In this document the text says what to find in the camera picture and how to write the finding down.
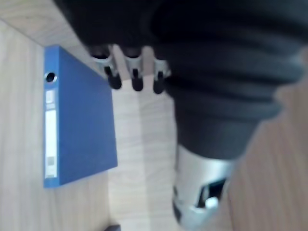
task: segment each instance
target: wooden floor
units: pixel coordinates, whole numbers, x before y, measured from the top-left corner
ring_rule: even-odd
[[[119,167],[44,190],[40,45],[61,44],[93,63],[50,0],[1,0],[0,18],[35,41],[0,22],[0,230],[98,231],[110,222],[123,231],[178,230],[170,208],[170,99],[152,93],[150,77],[141,93],[125,81],[114,92]],[[218,216],[203,230],[308,230],[307,89],[305,80],[279,93],[286,110],[260,127]]]

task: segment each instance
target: prosthetic hand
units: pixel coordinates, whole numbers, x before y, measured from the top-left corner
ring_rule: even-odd
[[[303,74],[307,0],[54,1],[113,89],[121,78],[110,45],[122,48],[136,91],[141,47],[153,47],[154,91],[165,89],[175,105],[174,213],[184,228],[198,228],[219,207],[261,121],[281,110],[276,89]]]

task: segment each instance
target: black object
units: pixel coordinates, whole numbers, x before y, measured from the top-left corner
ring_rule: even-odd
[[[161,94],[164,91],[164,73],[159,71],[157,74],[157,79],[154,78],[153,91],[156,94]]]
[[[281,107],[276,89],[303,74],[307,0],[54,0],[88,48],[151,45],[172,76],[178,142],[204,157],[242,155]]]
[[[121,226],[120,225],[111,225],[104,231],[121,231]]]
[[[121,81],[120,74],[113,76],[112,71],[111,71],[110,67],[108,67],[108,66],[105,67],[104,70],[105,70],[105,73],[107,74],[109,86],[112,89],[115,89],[115,90],[120,89],[122,87],[122,81]]]
[[[133,78],[131,80],[131,84],[135,91],[141,91],[143,89],[143,79],[139,76],[140,73],[137,69],[133,69]]]

